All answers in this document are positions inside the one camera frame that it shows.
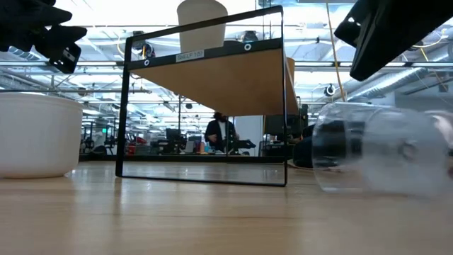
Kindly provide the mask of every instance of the cable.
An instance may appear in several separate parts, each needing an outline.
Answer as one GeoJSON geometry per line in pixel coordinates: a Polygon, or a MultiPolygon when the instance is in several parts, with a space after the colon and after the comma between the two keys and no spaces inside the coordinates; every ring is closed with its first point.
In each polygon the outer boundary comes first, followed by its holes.
{"type": "Polygon", "coordinates": [[[343,85],[341,84],[341,80],[340,80],[340,71],[338,69],[338,59],[337,59],[337,52],[335,50],[335,42],[333,41],[333,30],[332,30],[332,22],[331,22],[331,12],[329,11],[329,8],[328,8],[328,0],[326,0],[326,8],[327,8],[327,18],[328,18],[328,27],[329,27],[329,30],[331,32],[331,42],[332,42],[332,50],[333,50],[333,59],[335,61],[335,70],[336,70],[336,73],[337,73],[337,80],[338,80],[338,85],[340,87],[340,92],[341,92],[341,98],[343,100],[343,102],[346,102],[346,98],[345,98],[345,93],[343,91],[343,85]]]}
{"type": "MultiPolygon", "coordinates": [[[[425,57],[426,62],[429,62],[430,60],[428,59],[428,56],[426,55],[424,49],[421,48],[420,51],[422,52],[423,56],[425,57]]],[[[437,72],[436,71],[432,71],[432,72],[434,72],[434,75],[436,76],[437,80],[441,83],[441,85],[444,87],[445,91],[448,90],[447,86],[445,86],[445,84],[442,82],[439,75],[437,75],[437,72]]]]}
{"type": "Polygon", "coordinates": [[[68,77],[66,77],[66,79],[63,79],[61,82],[59,82],[59,83],[55,86],[55,88],[58,88],[58,86],[60,86],[63,82],[68,81],[69,78],[71,78],[71,75],[69,75],[68,77]]]}
{"type": "Polygon", "coordinates": [[[434,45],[436,45],[436,44],[438,44],[438,43],[440,43],[442,41],[442,39],[443,39],[442,36],[444,35],[444,33],[445,33],[445,30],[442,29],[442,34],[440,35],[440,38],[439,38],[439,40],[437,42],[431,43],[430,45],[424,45],[424,46],[413,45],[412,47],[424,49],[424,48],[427,48],[427,47],[434,46],[434,45]]]}
{"type": "Polygon", "coordinates": [[[120,39],[121,39],[121,35],[118,35],[118,41],[117,41],[117,43],[116,43],[116,48],[118,49],[118,52],[121,53],[121,55],[124,56],[125,53],[122,52],[121,49],[120,49],[120,39]]]}
{"type": "MultiPolygon", "coordinates": [[[[429,62],[430,60],[428,59],[428,56],[426,55],[424,49],[421,48],[420,51],[422,52],[423,56],[425,57],[425,60],[426,60],[427,62],[429,62]]],[[[444,86],[444,89],[447,90],[447,89],[448,89],[447,86],[444,84],[444,82],[441,80],[441,78],[437,75],[437,72],[436,72],[436,71],[434,71],[434,74],[435,74],[437,80],[439,81],[439,83],[441,83],[441,85],[444,86]]],[[[420,76],[418,76],[418,74],[415,73],[415,75],[417,75],[418,79],[421,81],[421,83],[423,84],[423,86],[425,86],[427,89],[431,89],[431,88],[430,88],[430,87],[422,80],[422,78],[421,78],[420,76]]],[[[453,104],[447,102],[447,101],[446,101],[445,99],[443,99],[441,96],[439,96],[439,95],[437,95],[437,94],[436,94],[436,96],[437,96],[441,101],[443,101],[444,103],[446,103],[448,106],[453,107],[453,104]]]]}

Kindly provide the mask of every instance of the desk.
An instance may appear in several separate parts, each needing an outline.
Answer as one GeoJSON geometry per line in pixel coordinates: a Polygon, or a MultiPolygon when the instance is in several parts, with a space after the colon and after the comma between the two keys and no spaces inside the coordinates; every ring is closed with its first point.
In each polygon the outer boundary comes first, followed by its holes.
{"type": "Polygon", "coordinates": [[[0,179],[0,254],[452,252],[452,199],[327,194],[312,174],[294,169],[286,188],[136,180],[114,172],[114,163],[86,162],[66,178],[0,179]]]}
{"type": "MultiPolygon", "coordinates": [[[[286,155],[288,159],[292,159],[292,153],[294,150],[294,144],[287,143],[286,155]]],[[[260,142],[260,157],[284,157],[285,156],[285,144],[277,143],[270,144],[270,142],[260,142]]]]}

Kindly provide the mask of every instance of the clear plastic cup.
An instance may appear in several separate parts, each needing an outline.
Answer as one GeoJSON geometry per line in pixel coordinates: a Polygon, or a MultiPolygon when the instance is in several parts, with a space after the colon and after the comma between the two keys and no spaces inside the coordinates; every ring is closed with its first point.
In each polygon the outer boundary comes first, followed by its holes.
{"type": "Polygon", "coordinates": [[[441,193],[448,144],[430,115],[364,103],[321,109],[312,137],[314,173],[327,192],[441,193]]]}

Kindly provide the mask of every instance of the wooden shelf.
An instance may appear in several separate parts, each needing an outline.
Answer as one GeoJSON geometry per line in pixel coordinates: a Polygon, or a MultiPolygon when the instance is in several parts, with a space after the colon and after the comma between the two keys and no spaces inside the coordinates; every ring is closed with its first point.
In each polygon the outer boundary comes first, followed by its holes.
{"type": "MultiPolygon", "coordinates": [[[[264,40],[203,50],[203,57],[177,62],[178,55],[131,62],[128,69],[177,94],[229,116],[283,113],[282,42],[264,40]]],[[[294,61],[289,69],[294,77],[294,61]]],[[[298,114],[287,75],[287,112],[298,114]]]]}

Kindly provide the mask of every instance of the shelf label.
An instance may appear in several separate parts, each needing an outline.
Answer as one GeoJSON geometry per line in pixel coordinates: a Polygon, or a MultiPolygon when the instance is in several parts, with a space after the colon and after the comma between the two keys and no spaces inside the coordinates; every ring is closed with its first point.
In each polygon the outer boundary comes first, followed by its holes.
{"type": "Polygon", "coordinates": [[[196,60],[203,57],[205,57],[205,50],[196,50],[193,52],[181,53],[179,55],[176,55],[176,63],[193,59],[196,60]]]}

